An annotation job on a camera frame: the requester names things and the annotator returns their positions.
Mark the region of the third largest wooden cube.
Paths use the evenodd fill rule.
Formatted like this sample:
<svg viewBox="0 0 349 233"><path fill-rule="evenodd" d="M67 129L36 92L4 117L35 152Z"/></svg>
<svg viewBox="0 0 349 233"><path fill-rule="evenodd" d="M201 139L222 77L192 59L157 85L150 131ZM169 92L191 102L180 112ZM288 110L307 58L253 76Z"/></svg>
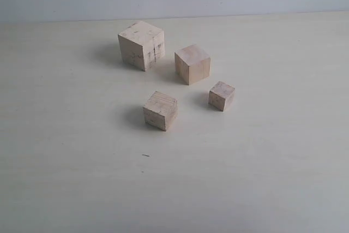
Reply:
<svg viewBox="0 0 349 233"><path fill-rule="evenodd" d="M177 99L155 91L143 106L145 122L160 130L167 131L177 117Z"/></svg>

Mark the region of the second largest wooden cube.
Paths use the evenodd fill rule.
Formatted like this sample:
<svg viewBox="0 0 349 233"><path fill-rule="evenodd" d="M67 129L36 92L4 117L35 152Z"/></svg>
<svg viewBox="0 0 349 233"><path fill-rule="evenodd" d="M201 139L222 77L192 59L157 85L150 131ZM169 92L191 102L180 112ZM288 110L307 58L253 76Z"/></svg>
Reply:
<svg viewBox="0 0 349 233"><path fill-rule="evenodd" d="M210 76L211 57L196 44L174 52L176 73L187 85Z"/></svg>

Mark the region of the smallest wooden cube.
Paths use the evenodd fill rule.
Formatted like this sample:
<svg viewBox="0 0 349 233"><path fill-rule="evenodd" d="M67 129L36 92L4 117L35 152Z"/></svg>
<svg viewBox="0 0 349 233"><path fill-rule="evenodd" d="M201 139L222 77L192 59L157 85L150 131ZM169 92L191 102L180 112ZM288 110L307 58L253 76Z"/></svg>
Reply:
<svg viewBox="0 0 349 233"><path fill-rule="evenodd" d="M235 88L218 81L209 91L208 104L220 111L225 111L233 102Z"/></svg>

